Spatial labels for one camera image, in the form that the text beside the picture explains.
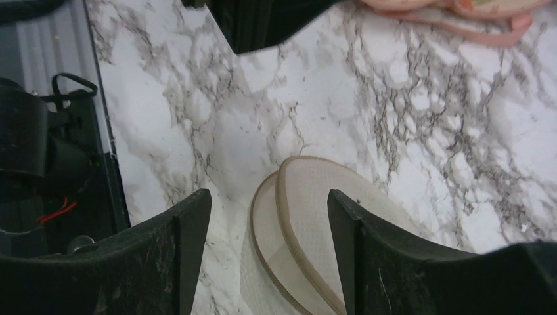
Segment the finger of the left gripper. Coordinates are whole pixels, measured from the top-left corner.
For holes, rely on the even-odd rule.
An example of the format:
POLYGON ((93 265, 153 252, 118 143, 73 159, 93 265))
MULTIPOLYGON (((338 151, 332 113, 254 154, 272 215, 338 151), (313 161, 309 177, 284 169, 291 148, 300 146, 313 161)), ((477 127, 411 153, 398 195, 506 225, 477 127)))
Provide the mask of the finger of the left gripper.
POLYGON ((338 0, 186 0, 206 7, 236 54, 279 45, 298 33, 338 0))

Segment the beige mesh laundry bag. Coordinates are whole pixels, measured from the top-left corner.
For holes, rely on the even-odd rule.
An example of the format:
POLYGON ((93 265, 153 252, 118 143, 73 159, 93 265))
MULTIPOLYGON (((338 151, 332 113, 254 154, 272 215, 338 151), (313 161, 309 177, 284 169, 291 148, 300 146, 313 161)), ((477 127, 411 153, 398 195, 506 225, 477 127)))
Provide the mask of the beige mesh laundry bag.
POLYGON ((256 190, 248 228, 265 273, 302 314, 347 312, 328 217, 331 189, 418 234, 410 216, 365 177, 321 157, 287 158, 256 190))

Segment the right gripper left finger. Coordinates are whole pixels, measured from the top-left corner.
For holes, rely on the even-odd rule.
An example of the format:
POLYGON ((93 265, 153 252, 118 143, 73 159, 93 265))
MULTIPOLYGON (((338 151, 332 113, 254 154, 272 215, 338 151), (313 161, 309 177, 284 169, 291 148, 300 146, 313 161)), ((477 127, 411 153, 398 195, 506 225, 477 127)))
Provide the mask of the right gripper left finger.
POLYGON ((2 314, 190 314, 212 197, 173 207, 74 253, 1 257, 2 314))

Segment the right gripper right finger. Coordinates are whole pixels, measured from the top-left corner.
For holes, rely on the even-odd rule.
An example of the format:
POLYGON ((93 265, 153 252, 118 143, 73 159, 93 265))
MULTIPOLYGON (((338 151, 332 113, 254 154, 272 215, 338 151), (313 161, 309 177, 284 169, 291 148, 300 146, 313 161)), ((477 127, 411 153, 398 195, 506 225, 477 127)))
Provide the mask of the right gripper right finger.
POLYGON ((425 240, 340 190, 328 216, 348 314, 555 314, 556 244, 474 254, 425 240))

